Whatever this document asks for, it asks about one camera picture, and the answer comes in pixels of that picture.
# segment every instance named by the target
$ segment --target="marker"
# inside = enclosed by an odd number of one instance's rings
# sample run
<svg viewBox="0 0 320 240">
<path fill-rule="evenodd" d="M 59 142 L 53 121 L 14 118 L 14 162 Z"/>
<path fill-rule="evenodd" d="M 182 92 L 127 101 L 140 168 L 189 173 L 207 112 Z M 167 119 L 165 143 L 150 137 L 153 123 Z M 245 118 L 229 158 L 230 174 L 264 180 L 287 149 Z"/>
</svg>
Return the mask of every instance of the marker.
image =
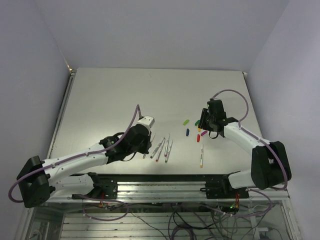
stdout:
<svg viewBox="0 0 320 240">
<path fill-rule="evenodd" d="M 156 157 L 156 159 L 155 159 L 155 161 L 156 162 L 158 162 L 159 161 L 159 159 L 160 159 L 160 156 L 161 156 L 161 153 L 162 153 L 162 150 L 164 149 L 164 145 L 166 144 L 166 139 L 165 138 L 163 138 L 163 144 L 161 145 L 161 148 L 160 148 L 160 151 L 159 151 L 159 153 L 158 153 L 158 156 Z"/>
<path fill-rule="evenodd" d="M 152 140 L 150 141 L 150 143 L 151 143 L 151 144 L 152 144 L 152 142 L 154 141 L 155 136 L 156 136 L 156 133 L 153 135 L 153 138 L 152 138 Z M 142 159 L 145 159 L 145 158 L 146 158 L 146 156 L 147 156 L 147 154 L 143 154 Z"/>
<path fill-rule="evenodd" d="M 158 152 L 161 144 L 162 144 L 164 141 L 166 141 L 165 138 L 163 138 L 162 141 L 158 144 L 158 146 L 156 146 L 155 150 L 153 151 L 153 153 L 152 153 L 151 156 L 150 156 L 151 159 L 156 155 L 156 153 Z"/>
<path fill-rule="evenodd" d="M 204 165 L 204 144 L 202 143 L 201 147 L 201 155 L 200 155 L 200 168 Z"/>
<path fill-rule="evenodd" d="M 167 156 L 165 158 L 165 161 L 164 161 L 165 163 L 167 163 L 168 160 L 169 160 L 169 156 L 170 156 L 170 153 L 171 153 L 171 150 L 172 150 L 172 144 L 174 144 L 173 140 L 172 140 L 171 145 L 170 145 L 170 150 L 168 151 L 168 154 L 167 154 Z"/>
<path fill-rule="evenodd" d="M 184 125 L 184 126 L 187 125 L 188 122 L 189 122 L 189 119 L 185 120 L 185 121 L 183 122 L 183 125 Z"/>
<path fill-rule="evenodd" d="M 203 136 L 203 135 L 205 135 L 206 133 L 207 133 L 208 131 L 204 131 L 204 132 L 202 132 L 200 135 L 201 135 L 201 137 Z"/>
<path fill-rule="evenodd" d="M 169 141 L 170 141 L 170 133 L 168 133 L 168 140 L 167 140 L 167 142 L 166 142 L 166 146 L 165 146 L 165 150 L 164 150 L 164 156 L 165 156 L 165 157 L 168 155 Z"/>
</svg>

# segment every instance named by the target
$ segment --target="metal frame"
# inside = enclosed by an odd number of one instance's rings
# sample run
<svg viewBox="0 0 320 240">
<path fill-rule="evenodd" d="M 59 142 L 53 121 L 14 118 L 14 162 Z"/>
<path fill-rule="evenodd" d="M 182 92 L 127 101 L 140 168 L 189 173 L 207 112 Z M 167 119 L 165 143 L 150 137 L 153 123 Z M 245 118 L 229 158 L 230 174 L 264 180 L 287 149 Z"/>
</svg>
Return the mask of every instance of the metal frame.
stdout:
<svg viewBox="0 0 320 240">
<path fill-rule="evenodd" d="M 47 158 L 51 157 L 52 150 L 56 141 L 57 134 L 61 122 L 63 120 L 64 112 L 68 103 L 68 98 L 72 89 L 72 85 L 76 76 L 77 70 L 72 70 L 69 78 L 69 82 L 65 91 L 65 95 L 61 104 L 60 112 L 58 115 L 57 123 L 54 129 L 52 141 L 48 151 Z M 204 181 L 168 181 L 168 182 L 156 182 L 156 181 L 119 181 L 118 182 L 118 195 L 117 200 L 126 203 L 173 203 L 173 202 L 232 202 L 234 198 L 227 199 L 207 199 L 204 192 L 200 192 L 199 188 L 205 187 Z M 268 195 L 272 201 L 282 202 L 282 214 L 284 216 L 286 225 L 288 226 L 288 232 L 291 234 L 292 240 L 302 240 L 301 231 L 298 226 L 298 221 L 292 210 L 290 197 L 287 191 L 275 191 L 272 189 L 266 189 L 261 191 Z M 242 202 L 252 201 L 266 201 L 266 198 L 262 195 L 250 192 L 249 198 L 242 198 Z M 74 200 L 65 197 L 51 198 L 49 203 L 91 203 L 91 200 Z M 29 227 L 33 222 L 33 215 L 35 210 L 25 209 L 23 212 L 20 225 L 15 236 L 15 240 L 24 240 L 27 236 Z M 256 219 L 251 220 L 252 224 L 257 222 Z"/>
</svg>

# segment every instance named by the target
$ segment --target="green marker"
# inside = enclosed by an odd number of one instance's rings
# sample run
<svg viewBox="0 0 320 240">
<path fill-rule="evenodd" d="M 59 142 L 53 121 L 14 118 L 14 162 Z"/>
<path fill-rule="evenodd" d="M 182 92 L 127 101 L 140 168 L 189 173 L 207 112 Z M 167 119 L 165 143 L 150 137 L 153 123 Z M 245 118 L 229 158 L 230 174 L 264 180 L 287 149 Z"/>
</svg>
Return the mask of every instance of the green marker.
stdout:
<svg viewBox="0 0 320 240">
<path fill-rule="evenodd" d="M 185 120 L 184 123 L 183 123 L 183 125 L 184 125 L 184 126 L 187 125 L 188 122 L 189 122 L 189 119 Z"/>
</svg>

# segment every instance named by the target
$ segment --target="black mount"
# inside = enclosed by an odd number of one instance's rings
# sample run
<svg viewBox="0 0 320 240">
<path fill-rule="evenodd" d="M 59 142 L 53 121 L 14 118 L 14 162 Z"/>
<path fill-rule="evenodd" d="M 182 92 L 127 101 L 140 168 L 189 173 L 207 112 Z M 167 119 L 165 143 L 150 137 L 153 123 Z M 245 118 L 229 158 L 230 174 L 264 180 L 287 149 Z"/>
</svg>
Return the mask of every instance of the black mount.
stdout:
<svg viewBox="0 0 320 240">
<path fill-rule="evenodd" d="M 103 145 L 104 148 L 108 148 L 117 142 L 119 140 L 118 136 L 122 134 L 124 133 L 119 132 L 113 136 L 107 136 L 102 139 L 99 144 Z M 148 150 L 151 147 L 150 137 L 151 132 L 149 134 L 149 131 L 145 126 L 141 124 L 132 126 L 124 139 L 117 146 L 105 153 L 108 157 L 107 164 L 115 161 L 122 161 L 125 157 L 134 153 L 148 154 Z"/>
<path fill-rule="evenodd" d="M 118 184 L 111 178 L 99 177 L 95 172 L 88 172 L 93 181 L 94 189 L 86 196 L 92 199 L 117 199 Z M 82 199 L 80 196 L 73 194 L 72 199 Z"/>
</svg>

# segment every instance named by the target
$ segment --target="purple marker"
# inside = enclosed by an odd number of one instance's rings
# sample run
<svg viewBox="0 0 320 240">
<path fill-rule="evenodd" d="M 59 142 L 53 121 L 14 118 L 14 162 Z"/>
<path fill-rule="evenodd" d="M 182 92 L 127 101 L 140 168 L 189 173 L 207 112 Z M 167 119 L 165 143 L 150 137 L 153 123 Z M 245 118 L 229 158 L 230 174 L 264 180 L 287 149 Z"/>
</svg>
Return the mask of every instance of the purple marker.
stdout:
<svg viewBox="0 0 320 240">
<path fill-rule="evenodd" d="M 205 135 L 206 133 L 207 133 L 208 131 L 204 131 L 204 132 L 202 132 L 200 135 L 201 135 L 201 137 L 203 136 L 203 135 Z"/>
</svg>

